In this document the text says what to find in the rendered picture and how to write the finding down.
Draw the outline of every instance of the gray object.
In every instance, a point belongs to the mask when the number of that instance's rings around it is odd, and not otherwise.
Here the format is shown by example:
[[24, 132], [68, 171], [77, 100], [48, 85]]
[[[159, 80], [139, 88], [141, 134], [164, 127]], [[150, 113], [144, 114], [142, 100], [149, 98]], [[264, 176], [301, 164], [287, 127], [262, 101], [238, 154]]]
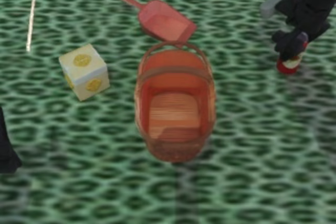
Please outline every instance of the gray object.
[[275, 13], [275, 6], [280, 2], [281, 0], [266, 0], [260, 5], [260, 14], [262, 18], [268, 19], [272, 17]]

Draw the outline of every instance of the orange basket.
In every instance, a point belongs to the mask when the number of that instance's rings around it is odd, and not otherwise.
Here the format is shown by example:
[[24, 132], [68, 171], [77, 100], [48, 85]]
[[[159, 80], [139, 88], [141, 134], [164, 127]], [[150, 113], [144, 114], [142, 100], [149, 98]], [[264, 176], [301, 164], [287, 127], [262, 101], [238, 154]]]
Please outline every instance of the orange basket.
[[[193, 49], [195, 53], [177, 47]], [[165, 46], [174, 49], [161, 50]], [[193, 159], [216, 119], [210, 64], [196, 46], [166, 41], [150, 48], [139, 65], [135, 122], [156, 158], [176, 163]]]

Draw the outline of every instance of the dustpan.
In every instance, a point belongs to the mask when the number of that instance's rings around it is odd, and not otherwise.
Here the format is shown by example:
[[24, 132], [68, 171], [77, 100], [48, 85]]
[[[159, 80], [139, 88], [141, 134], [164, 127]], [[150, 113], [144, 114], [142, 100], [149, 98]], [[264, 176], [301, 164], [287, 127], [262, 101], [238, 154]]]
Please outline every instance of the dustpan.
[[196, 25], [161, 0], [141, 4], [136, 0], [123, 0], [137, 7], [138, 20], [142, 29], [150, 36], [162, 41], [187, 42], [196, 31]]
[[[195, 53], [165, 46], [183, 45]], [[166, 41], [150, 48], [139, 65], [135, 122], [148, 150], [171, 163], [202, 150], [215, 123], [215, 87], [210, 64], [197, 47]]]

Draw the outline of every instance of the basket handle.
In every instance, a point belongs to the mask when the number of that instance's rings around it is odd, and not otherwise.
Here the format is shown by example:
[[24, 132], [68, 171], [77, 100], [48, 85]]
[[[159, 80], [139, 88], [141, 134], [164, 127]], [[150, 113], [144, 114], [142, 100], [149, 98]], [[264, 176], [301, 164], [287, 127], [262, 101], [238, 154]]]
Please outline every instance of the basket handle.
[[186, 46], [189, 49], [193, 49], [195, 50], [198, 55], [202, 58], [203, 63], [206, 67], [206, 69], [208, 70], [208, 73], [212, 76], [212, 71], [211, 71], [211, 66], [210, 63], [208, 61], [208, 59], [206, 58], [205, 54], [196, 46], [187, 43], [187, 42], [182, 42], [182, 41], [164, 41], [161, 42], [159, 44], [156, 44], [154, 46], [152, 46], [143, 56], [142, 61], [140, 63], [140, 69], [139, 69], [139, 74], [141, 74], [143, 72], [143, 67], [144, 67], [144, 63], [148, 60], [149, 56], [152, 54], [153, 51], [158, 50], [159, 48], [162, 48], [164, 46], [175, 46], [176, 48], [179, 48], [178, 46]]

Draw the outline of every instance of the stick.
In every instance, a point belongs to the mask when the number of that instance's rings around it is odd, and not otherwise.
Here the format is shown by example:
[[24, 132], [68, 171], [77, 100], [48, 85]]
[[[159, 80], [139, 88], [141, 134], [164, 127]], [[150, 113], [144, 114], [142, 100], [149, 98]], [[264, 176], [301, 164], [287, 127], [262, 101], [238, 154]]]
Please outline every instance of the stick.
[[28, 27], [27, 44], [26, 44], [27, 52], [30, 52], [30, 44], [32, 43], [33, 23], [34, 23], [34, 9], [35, 9], [35, 0], [31, 0], [29, 27]]

